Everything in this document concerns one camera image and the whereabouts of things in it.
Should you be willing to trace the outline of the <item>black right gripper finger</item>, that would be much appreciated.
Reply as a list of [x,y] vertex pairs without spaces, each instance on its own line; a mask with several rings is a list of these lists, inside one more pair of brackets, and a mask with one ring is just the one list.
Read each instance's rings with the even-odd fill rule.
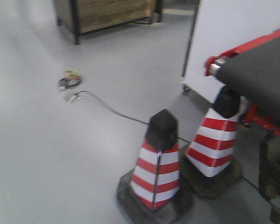
[[260,157],[259,193],[267,201],[280,198],[280,158],[270,160]]

